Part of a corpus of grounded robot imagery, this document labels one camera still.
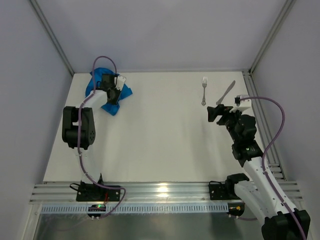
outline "gray wall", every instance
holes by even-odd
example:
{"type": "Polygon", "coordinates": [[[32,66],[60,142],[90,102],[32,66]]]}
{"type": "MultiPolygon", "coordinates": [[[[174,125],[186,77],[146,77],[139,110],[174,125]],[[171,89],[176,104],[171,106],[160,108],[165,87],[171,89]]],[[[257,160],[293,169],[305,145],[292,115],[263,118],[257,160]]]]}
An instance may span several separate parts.
{"type": "MultiPolygon", "coordinates": [[[[320,226],[319,13],[319,0],[296,1],[254,73],[259,94],[277,100],[286,112],[277,145],[285,173],[298,182],[316,231],[320,226]]],[[[276,106],[265,107],[275,132],[281,116],[276,106]]]]}
{"type": "Polygon", "coordinates": [[[122,72],[248,69],[285,0],[38,2],[75,72],[87,73],[101,53],[122,72]]]}
{"type": "Polygon", "coordinates": [[[0,1],[0,233],[15,240],[42,180],[71,76],[27,0],[0,1]]]}

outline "blue cloth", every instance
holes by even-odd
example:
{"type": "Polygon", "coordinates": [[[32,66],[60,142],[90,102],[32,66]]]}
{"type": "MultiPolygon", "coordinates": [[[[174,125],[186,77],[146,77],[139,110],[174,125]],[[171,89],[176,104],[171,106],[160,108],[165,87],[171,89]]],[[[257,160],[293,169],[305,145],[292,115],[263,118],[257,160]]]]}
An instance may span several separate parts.
{"type": "MultiPolygon", "coordinates": [[[[96,68],[94,70],[94,79],[96,83],[101,82],[102,74],[115,74],[115,73],[107,68],[103,68],[103,67],[96,68]]],[[[86,89],[85,89],[85,97],[88,97],[90,92],[93,89],[94,89],[94,82],[92,81],[92,78],[91,78],[88,86],[86,86],[86,89]]],[[[122,99],[125,99],[126,97],[129,97],[130,95],[132,95],[131,88],[129,88],[127,85],[124,85],[120,93],[117,104],[112,105],[111,103],[106,103],[105,105],[102,106],[102,109],[110,113],[112,116],[114,116],[117,114],[120,108],[119,101],[122,99]]]]}

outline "gray floor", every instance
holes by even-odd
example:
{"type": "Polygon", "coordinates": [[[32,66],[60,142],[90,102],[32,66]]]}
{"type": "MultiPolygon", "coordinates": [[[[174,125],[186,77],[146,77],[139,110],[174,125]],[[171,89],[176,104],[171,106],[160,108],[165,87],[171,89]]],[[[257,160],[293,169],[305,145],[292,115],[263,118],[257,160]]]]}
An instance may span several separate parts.
{"type": "MultiPolygon", "coordinates": [[[[246,212],[244,217],[252,217],[246,212]]],[[[43,214],[34,240],[262,240],[258,221],[228,218],[226,213],[112,215],[99,221],[79,214],[43,214]]]]}

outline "knife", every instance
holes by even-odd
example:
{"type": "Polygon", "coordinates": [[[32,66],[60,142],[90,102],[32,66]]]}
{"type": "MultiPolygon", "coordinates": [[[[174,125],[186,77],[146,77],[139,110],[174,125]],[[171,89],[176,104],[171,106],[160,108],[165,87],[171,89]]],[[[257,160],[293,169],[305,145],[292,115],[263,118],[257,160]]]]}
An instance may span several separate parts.
{"type": "Polygon", "coordinates": [[[217,104],[217,105],[221,104],[223,99],[225,98],[225,96],[230,92],[230,90],[234,87],[235,84],[236,84],[236,81],[233,80],[233,82],[230,84],[230,86],[228,86],[228,88],[226,89],[225,93],[222,95],[222,97],[215,104],[217,104]]]}

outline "utensil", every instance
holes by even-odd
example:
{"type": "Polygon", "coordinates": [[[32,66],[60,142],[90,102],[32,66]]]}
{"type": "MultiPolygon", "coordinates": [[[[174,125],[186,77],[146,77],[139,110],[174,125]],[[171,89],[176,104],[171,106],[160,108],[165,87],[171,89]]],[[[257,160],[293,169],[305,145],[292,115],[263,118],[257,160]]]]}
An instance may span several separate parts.
{"type": "Polygon", "coordinates": [[[202,87],[203,87],[203,97],[202,97],[202,106],[206,105],[206,87],[208,83],[208,78],[206,76],[202,79],[202,87]]]}
{"type": "Polygon", "coordinates": [[[225,93],[222,95],[222,97],[215,104],[217,104],[217,105],[221,104],[223,99],[225,98],[225,96],[230,92],[230,90],[234,87],[235,84],[236,84],[236,81],[233,80],[233,82],[230,84],[230,86],[228,86],[228,88],[226,89],[225,93]]]}

